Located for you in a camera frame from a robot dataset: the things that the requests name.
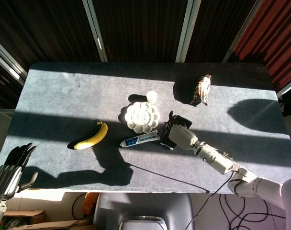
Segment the table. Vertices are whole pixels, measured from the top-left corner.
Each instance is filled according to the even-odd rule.
[[[186,104],[198,78],[213,76],[209,104]],[[172,110],[211,146],[233,155],[257,176],[283,183],[291,178],[291,142],[267,69],[245,63],[37,63],[29,70],[0,154],[37,146],[23,173],[38,172],[36,188],[127,192],[214,192],[228,177],[192,151],[149,142],[121,148],[136,136],[123,122],[126,107],[150,90],[158,93],[158,130]],[[105,139],[72,150],[107,123]],[[231,193],[224,186],[220,193]]]

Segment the banana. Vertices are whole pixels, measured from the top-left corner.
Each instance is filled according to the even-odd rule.
[[[107,124],[102,122],[102,121],[99,121],[97,123],[97,125],[101,125],[101,128],[100,128],[99,132],[96,135],[94,135],[93,137],[91,137],[91,138],[89,138],[87,140],[81,141],[78,144],[76,144],[74,146],[74,149],[76,149],[76,150],[80,150],[80,149],[84,150],[86,148],[94,146],[95,144],[98,144],[101,140],[103,140],[103,138],[107,134],[107,130],[108,130]]]

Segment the small white cup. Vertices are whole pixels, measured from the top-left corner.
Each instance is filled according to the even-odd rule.
[[[155,91],[147,92],[146,99],[149,103],[155,104],[157,101],[157,93]]]

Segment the orange object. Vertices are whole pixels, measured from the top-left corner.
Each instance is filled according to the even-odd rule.
[[[92,209],[97,203],[100,193],[87,193],[81,211],[87,215],[91,214]]]

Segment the cardboard box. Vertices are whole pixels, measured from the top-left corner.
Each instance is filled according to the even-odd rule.
[[[56,221],[56,222],[46,222],[40,224],[23,225],[20,227],[13,228],[13,230],[54,230],[54,229],[68,229],[68,230],[93,230],[91,227],[91,219],[82,220],[68,220],[68,221]],[[78,229],[78,227],[90,225],[89,229]]]
[[[30,224],[38,224],[45,221],[45,211],[43,209],[34,211],[6,211],[5,217],[23,217]]]

